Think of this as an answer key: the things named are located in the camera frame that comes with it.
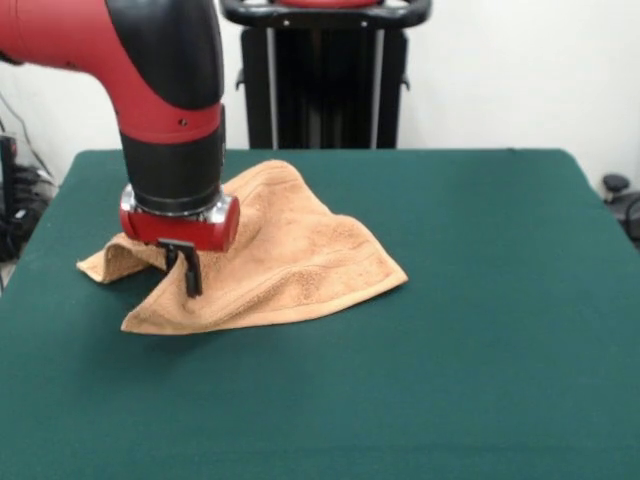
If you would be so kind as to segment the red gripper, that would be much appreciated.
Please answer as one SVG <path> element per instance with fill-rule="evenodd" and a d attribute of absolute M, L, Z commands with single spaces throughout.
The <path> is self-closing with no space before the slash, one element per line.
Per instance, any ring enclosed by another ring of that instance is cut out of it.
<path fill-rule="evenodd" d="M 226 252 L 236 238 L 240 202 L 235 196 L 220 193 L 211 208 L 196 215 L 156 215 L 138 206 L 132 187 L 127 185 L 121 195 L 119 216 L 123 232 L 134 241 L 146 244 L 178 241 L 192 244 L 198 251 Z M 199 297 L 203 292 L 200 258 L 195 249 L 183 252 L 189 298 Z M 179 251 L 173 245 L 165 245 L 164 251 L 165 271 L 169 273 L 179 258 Z"/>

